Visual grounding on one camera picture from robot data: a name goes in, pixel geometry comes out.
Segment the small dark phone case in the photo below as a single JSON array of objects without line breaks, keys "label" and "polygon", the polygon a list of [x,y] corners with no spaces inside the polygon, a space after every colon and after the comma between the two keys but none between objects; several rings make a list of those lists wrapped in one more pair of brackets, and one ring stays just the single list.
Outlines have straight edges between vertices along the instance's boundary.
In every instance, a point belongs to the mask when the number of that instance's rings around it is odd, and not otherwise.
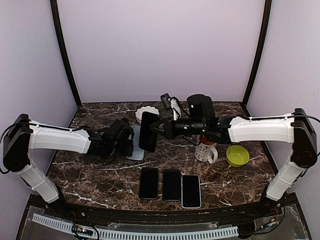
[{"label": "small dark phone case", "polygon": [[158,134],[151,130],[151,125],[159,120],[159,116],[155,113],[144,111],[141,116],[141,125],[139,133],[138,146],[147,152],[154,153],[156,151]]}]

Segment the light blue phone case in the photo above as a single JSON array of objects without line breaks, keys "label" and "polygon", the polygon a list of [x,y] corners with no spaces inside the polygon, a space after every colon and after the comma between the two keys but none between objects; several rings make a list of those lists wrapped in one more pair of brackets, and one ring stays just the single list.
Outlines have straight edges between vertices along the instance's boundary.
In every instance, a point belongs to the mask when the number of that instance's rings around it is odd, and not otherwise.
[{"label": "light blue phone case", "polygon": [[139,147],[140,140],[140,126],[132,126],[134,136],[130,135],[128,137],[129,140],[133,141],[133,151],[131,156],[127,156],[126,158],[134,161],[142,161],[144,158],[144,150]]}]

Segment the purple smartphone dark screen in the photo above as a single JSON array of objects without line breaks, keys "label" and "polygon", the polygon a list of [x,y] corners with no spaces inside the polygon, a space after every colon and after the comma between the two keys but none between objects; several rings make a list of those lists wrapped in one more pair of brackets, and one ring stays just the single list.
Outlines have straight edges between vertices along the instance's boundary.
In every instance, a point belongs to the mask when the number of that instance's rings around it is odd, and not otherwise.
[{"label": "purple smartphone dark screen", "polygon": [[181,200],[181,171],[179,169],[164,169],[162,172],[162,200],[178,202]]}]

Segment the light blue smartphone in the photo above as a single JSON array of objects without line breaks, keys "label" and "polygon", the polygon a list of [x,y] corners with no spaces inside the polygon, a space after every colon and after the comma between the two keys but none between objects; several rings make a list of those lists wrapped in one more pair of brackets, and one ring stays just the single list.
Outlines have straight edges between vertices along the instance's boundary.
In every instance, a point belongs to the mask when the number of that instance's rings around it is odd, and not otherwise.
[{"label": "light blue smartphone", "polygon": [[201,185],[198,175],[182,176],[181,205],[184,209],[199,209],[202,206]]}]

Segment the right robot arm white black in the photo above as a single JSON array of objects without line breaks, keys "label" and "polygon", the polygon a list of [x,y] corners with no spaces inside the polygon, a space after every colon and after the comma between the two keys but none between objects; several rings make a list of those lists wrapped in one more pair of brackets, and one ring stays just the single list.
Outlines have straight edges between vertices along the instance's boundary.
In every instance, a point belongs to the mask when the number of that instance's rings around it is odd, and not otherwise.
[{"label": "right robot arm white black", "polygon": [[210,142],[231,144],[247,141],[273,141],[292,144],[291,155],[264,190],[263,200],[255,205],[255,213],[266,217],[276,201],[318,160],[317,135],[302,108],[293,113],[265,117],[217,117],[212,100],[204,94],[187,98],[186,118],[167,117],[148,127],[166,139],[202,135]]}]

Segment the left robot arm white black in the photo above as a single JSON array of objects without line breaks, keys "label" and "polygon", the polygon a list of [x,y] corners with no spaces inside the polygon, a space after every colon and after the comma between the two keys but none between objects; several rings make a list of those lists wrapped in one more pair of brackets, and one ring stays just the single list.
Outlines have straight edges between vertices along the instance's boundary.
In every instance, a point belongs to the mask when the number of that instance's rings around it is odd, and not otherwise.
[{"label": "left robot arm white black", "polygon": [[130,157],[133,153],[133,128],[127,118],[115,120],[109,127],[95,130],[86,126],[66,128],[47,125],[21,114],[1,135],[5,173],[13,172],[42,199],[60,218],[71,213],[63,194],[29,156],[30,150],[46,149],[75,152],[107,159],[110,156]]}]

